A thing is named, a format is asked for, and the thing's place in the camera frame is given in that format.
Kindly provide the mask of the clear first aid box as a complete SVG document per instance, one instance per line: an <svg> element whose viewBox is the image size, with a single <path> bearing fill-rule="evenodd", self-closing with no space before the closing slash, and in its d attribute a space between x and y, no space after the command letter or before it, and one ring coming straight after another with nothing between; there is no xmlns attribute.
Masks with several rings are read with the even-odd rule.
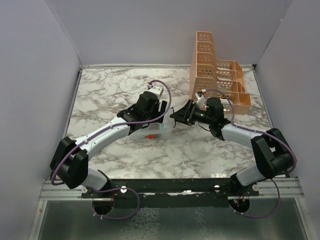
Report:
<svg viewBox="0 0 320 240"><path fill-rule="evenodd" d="M168 139L171 136L175 122L165 117L162 123L151 123L148 127L137 130L130 135L133 141L155 141Z"/></svg>

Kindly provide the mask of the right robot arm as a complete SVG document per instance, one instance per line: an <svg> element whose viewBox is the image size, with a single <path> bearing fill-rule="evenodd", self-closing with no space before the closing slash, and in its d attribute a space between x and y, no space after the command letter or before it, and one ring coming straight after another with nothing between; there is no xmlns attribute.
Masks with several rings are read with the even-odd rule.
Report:
<svg viewBox="0 0 320 240"><path fill-rule="evenodd" d="M172 113L170 118L188 126L195 123L206 124L215 138L235 142L253 151L255 164L232 176L234 180L230 182L229 189L236 196L246 192L248 185L252 183L288 173L296 164L294 154L279 129L272 128L264 132L235 126L225 118L223 104L217 97L206 100L206 110L200 109L190 99L180 110Z"/></svg>

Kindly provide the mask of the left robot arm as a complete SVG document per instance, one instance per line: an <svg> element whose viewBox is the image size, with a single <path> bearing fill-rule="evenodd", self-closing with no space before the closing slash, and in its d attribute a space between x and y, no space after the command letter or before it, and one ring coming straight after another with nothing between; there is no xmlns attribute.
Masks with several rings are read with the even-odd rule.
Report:
<svg viewBox="0 0 320 240"><path fill-rule="evenodd" d="M64 137L50 163L52 185L59 177L69 189L84 186L97 196L106 197L111 190L109 178L99 170L89 168L91 158L113 142L141 129L145 124L161 122L167 102L160 101L163 89L156 86L140 94L137 102L120 111L105 126L75 140Z"/></svg>

